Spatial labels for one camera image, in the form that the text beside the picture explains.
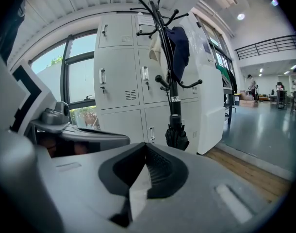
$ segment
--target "locker vent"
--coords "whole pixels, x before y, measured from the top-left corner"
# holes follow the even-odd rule
[[[126,42],[126,41],[131,41],[131,36],[130,35],[123,35],[122,36],[122,42]]]
[[[192,94],[197,94],[197,87],[192,87]]]
[[[133,90],[133,91],[125,91],[125,99],[126,100],[137,99],[135,90]]]

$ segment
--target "window frame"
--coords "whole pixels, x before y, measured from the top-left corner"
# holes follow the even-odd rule
[[[68,69],[70,64],[94,58],[94,51],[78,54],[72,57],[70,57],[70,51],[72,48],[73,41],[75,39],[85,37],[91,34],[95,34],[97,32],[98,32],[98,29],[92,29],[92,30],[84,31],[74,35],[70,34],[66,39],[63,39],[51,45],[50,47],[41,51],[34,58],[28,61],[28,64],[32,66],[32,63],[37,59],[39,59],[41,56],[53,50],[54,48],[66,43],[64,48],[63,58],[62,58],[62,66],[61,66],[61,74],[60,74],[60,95],[61,95],[61,101],[66,102],[70,110],[96,105],[95,99],[87,99],[83,101],[70,103],[69,87],[68,87]]]
[[[217,63],[218,62],[218,59],[217,59],[217,54],[220,55],[221,57],[221,60],[222,60],[222,63],[223,67],[227,68],[228,66],[228,70],[231,71],[235,77],[235,72],[234,72],[234,69],[233,69],[233,63],[232,63],[232,59],[230,58],[230,55],[229,55],[229,49],[227,47],[227,44],[224,40],[224,38],[222,37],[222,35],[214,28],[212,27],[207,21],[205,20],[202,20],[199,16],[195,15],[197,21],[199,22],[199,25],[201,26],[201,28],[203,29],[205,35],[206,35],[206,38],[208,40],[208,43],[210,44],[210,47],[211,47],[211,50],[212,50],[212,54],[213,54],[213,57],[214,59],[216,60]],[[210,39],[210,35],[209,33],[207,32],[205,26],[206,25],[207,27],[209,27],[215,34],[215,36],[217,37],[218,41],[219,41],[219,44],[224,48],[221,49],[220,47],[216,46]]]

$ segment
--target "door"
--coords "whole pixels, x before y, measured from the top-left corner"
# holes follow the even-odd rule
[[[184,130],[190,142],[185,151],[193,154],[196,154],[198,149],[199,115],[199,101],[181,104],[181,121],[185,125]]]
[[[197,72],[197,67],[196,67],[194,57],[190,55],[189,63],[185,67],[181,81],[183,81],[184,85],[191,85],[192,83],[198,81],[199,79],[200,77]],[[184,89],[179,85],[177,85],[177,87],[178,87],[178,95],[180,99],[194,99],[198,97],[198,92],[199,92],[198,89],[200,88],[200,85],[194,86],[189,89]]]
[[[103,16],[99,33],[99,48],[113,46],[132,46],[131,15]]]
[[[149,58],[148,53],[147,49],[138,50],[144,103],[167,101],[166,92],[160,89],[162,85],[154,80],[157,75],[162,75],[161,68],[158,62]]]
[[[148,142],[167,146],[165,133],[169,124],[169,106],[146,108],[145,114]],[[199,133],[198,101],[181,104],[181,121],[185,125],[184,130],[190,142],[186,152],[196,154]]]
[[[98,49],[94,89],[101,109],[139,105],[133,49]]]
[[[148,142],[167,146],[165,133],[169,124],[169,106],[146,108],[145,114]]]
[[[128,136],[131,143],[144,141],[140,110],[102,115],[102,130]]]
[[[136,32],[139,32],[141,30],[142,33],[149,33],[155,29],[155,26],[149,26],[149,25],[144,25],[144,24],[139,25],[138,24],[138,16],[135,16],[134,18],[135,18],[135,23],[136,23]],[[146,23],[148,22],[148,24],[153,22],[152,17],[141,16],[141,18],[147,18]],[[149,38],[148,35],[139,35],[139,36],[136,36],[136,38],[137,38],[137,45],[138,46],[148,46],[148,47],[150,46],[151,39]]]

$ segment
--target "glass wall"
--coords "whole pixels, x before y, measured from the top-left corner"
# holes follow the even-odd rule
[[[198,16],[196,16],[196,18],[199,21],[200,25],[203,26],[203,30],[211,46],[212,53],[216,62],[231,71],[235,76],[232,59],[230,58],[227,44],[222,35],[206,21],[200,19]]]
[[[69,105],[72,124],[99,130],[93,81],[96,32],[70,35],[31,60],[31,67],[56,100]]]
[[[94,59],[84,60],[68,66],[69,102],[94,99],[93,69]]]
[[[70,57],[94,51],[96,33],[74,39],[70,51]]]
[[[60,78],[65,46],[66,44],[62,44],[48,51],[32,63],[32,70],[51,90],[57,101],[61,101]]]

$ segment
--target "black coat rack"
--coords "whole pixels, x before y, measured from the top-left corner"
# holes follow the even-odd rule
[[[155,29],[149,33],[137,32],[136,34],[149,35],[149,37],[151,37],[154,33],[158,31],[160,36],[161,47],[164,50],[164,54],[165,54],[167,66],[168,66],[168,83],[164,81],[161,75],[157,75],[155,77],[155,81],[162,85],[161,90],[164,90],[166,92],[169,91],[170,93],[170,97],[167,95],[171,115],[169,118],[168,130],[166,131],[166,134],[165,134],[166,142],[167,142],[167,145],[170,147],[185,150],[189,145],[189,141],[184,131],[184,125],[182,125],[181,123],[181,100],[179,99],[177,84],[180,85],[182,88],[188,89],[198,84],[201,84],[202,80],[198,80],[197,82],[191,85],[184,85],[183,82],[180,82],[179,79],[175,76],[175,73],[173,71],[174,52],[170,44],[170,39],[165,29],[173,20],[188,16],[188,13],[176,17],[176,15],[179,13],[179,11],[176,9],[174,10],[174,13],[170,17],[170,19],[167,22],[164,22],[163,20],[164,17],[161,15],[159,11],[160,0],[157,1],[157,6],[154,4],[153,1],[150,1],[151,9],[142,0],[138,0],[138,1],[145,8],[130,8],[130,10],[138,10],[138,9],[147,10],[151,14],[154,20]]]

